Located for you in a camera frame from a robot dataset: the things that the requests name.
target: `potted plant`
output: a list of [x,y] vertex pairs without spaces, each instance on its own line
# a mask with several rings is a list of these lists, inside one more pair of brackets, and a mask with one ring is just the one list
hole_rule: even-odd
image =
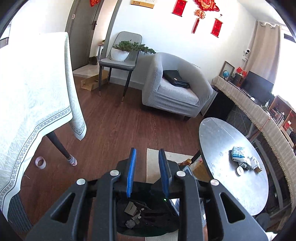
[[155,51],[145,46],[145,44],[121,41],[111,49],[111,59],[119,62],[125,61],[131,51],[141,51],[144,54],[154,54]]

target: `triangular cutout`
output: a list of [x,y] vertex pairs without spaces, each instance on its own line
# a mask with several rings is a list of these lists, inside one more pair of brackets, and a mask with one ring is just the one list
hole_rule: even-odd
[[73,204],[75,198],[75,193],[71,193],[67,199],[64,200],[64,202],[58,207],[58,209],[53,212],[51,215],[51,219],[66,223],[70,214],[70,210]]
[[234,204],[234,202],[225,194],[221,193],[220,197],[223,202],[223,206],[227,215],[228,222],[235,223],[245,219],[245,215],[242,211]]

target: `globe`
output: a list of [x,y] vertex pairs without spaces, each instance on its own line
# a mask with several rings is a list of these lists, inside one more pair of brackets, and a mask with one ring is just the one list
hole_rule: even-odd
[[223,76],[224,76],[224,78],[229,77],[229,72],[227,70],[224,70],[223,71]]

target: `white flower pot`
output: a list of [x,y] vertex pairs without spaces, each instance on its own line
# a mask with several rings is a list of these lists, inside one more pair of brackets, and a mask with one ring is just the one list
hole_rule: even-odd
[[121,51],[119,49],[112,48],[111,49],[111,59],[118,61],[118,62],[123,62],[125,59],[128,57],[129,52],[126,51]]

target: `door handle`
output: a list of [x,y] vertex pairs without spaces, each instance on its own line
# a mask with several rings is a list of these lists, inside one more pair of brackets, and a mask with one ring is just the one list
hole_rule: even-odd
[[96,21],[94,21],[93,24],[94,24],[93,30],[95,30],[95,28],[96,28]]

